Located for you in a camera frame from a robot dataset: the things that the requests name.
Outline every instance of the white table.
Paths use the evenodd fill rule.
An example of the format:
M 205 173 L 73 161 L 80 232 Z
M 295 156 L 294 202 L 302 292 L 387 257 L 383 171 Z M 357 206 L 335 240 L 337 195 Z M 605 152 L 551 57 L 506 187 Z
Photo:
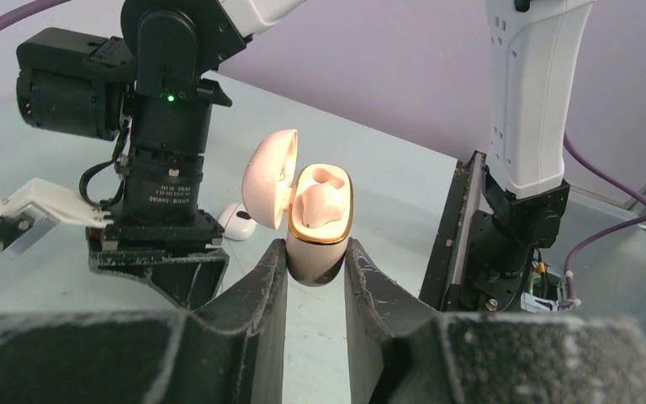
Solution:
M 215 107 L 200 206 L 214 216 L 241 200 L 241 177 L 259 141 L 278 130 L 299 130 L 298 169 L 317 162 L 344 167 L 355 187 L 351 236 L 378 266 L 418 295 L 456 160 L 334 115 L 211 74 L 234 100 Z M 81 173 L 109 158 L 113 144 L 34 130 L 15 103 L 0 107 L 0 196 L 32 178 L 75 189 Z M 91 195 L 112 196 L 106 170 Z M 262 226 L 246 242 L 226 241 L 224 287 L 249 271 L 278 231 Z M 343 277 L 326 287 L 289 282 L 283 401 L 350 401 Z M 127 279 L 91 274 L 82 228 L 59 225 L 17 260 L 0 254 L 0 313 L 168 309 L 154 290 Z

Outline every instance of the wireless earbud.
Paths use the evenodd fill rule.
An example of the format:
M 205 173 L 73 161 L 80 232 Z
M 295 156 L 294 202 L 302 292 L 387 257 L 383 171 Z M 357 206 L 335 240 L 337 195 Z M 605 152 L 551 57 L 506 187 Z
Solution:
M 317 229 L 332 221 L 339 221 L 345 213 L 341 193 L 327 183 L 318 183 L 301 195 L 302 222 L 309 229 Z

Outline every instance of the gold trim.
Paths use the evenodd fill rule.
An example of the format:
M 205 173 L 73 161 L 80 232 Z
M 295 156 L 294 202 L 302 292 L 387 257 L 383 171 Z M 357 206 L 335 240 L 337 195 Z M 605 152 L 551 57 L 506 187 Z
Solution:
M 301 170 L 299 176 L 296 178 L 296 186 L 294 187 L 296 192 L 298 192 L 299 181 L 300 181 L 301 174 L 303 174 L 303 172 L 305 171 L 306 168 L 314 166 L 314 165 L 318 165 L 318 164 L 311 164 L 310 166 L 306 166 L 303 170 Z M 348 216 L 348 219 L 347 219 L 346 230 L 343 232 L 342 236 L 340 236 L 338 238 L 335 238 L 335 239 L 331 239 L 331 240 L 317 240 L 317 239 L 314 239 L 314 238 L 311 238 L 311 237 L 308 237 L 308 236 L 305 236 L 305 235 L 301 234 L 294 227 L 294 219 L 293 219 L 293 215 L 291 214 L 294 211 L 294 202 L 296 201 L 296 197 L 295 197 L 296 193 L 294 192 L 294 193 L 292 193 L 292 194 L 294 194 L 294 197 L 289 201 L 289 231 L 291 232 L 291 234 L 294 235 L 294 237 L 298 238 L 300 241 L 307 242 L 309 244 L 318 245 L 318 246 L 330 246 L 331 244 L 337 244 L 339 242 L 344 241 L 345 239 L 347 239 L 348 235 L 350 234 L 350 229 L 352 227 L 352 213 L 353 213 L 352 179 L 350 178 L 350 174 L 346 170 L 344 170 L 343 168 L 341 168 L 341 170 L 347 175 L 347 183 L 348 183 L 348 185 L 350 187 L 350 215 Z

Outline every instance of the open case lid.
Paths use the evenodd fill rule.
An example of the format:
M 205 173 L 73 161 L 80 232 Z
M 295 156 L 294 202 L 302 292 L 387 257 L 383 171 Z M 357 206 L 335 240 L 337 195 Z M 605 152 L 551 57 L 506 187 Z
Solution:
M 281 130 L 264 139 L 246 166 L 241 185 L 249 216 L 262 226 L 278 229 L 289 208 L 291 183 L 298 155 L 296 129 Z

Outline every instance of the earbud charging case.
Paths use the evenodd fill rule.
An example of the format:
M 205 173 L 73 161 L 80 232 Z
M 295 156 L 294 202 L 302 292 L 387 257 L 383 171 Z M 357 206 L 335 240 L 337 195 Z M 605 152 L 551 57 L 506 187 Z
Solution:
M 246 167 L 241 191 L 246 211 L 262 226 L 278 229 L 283 214 L 289 213 L 286 237 L 289 272 L 301 284 L 318 286 L 331 282 L 342 265 L 352 225 L 352 183 L 345 170 L 329 164 L 304 168 L 294 182 L 297 155 L 297 130 L 282 130 L 268 136 Z M 329 209 L 328 204 L 335 203 L 343 209 L 335 210 L 336 220 L 316 228 L 305 226 L 304 218 L 310 218 L 310 212 L 304 216 L 304 194 L 312 187 L 321 189 L 322 184 L 335 189 L 322 187 L 331 190 L 335 198 L 317 200 L 317 206 Z

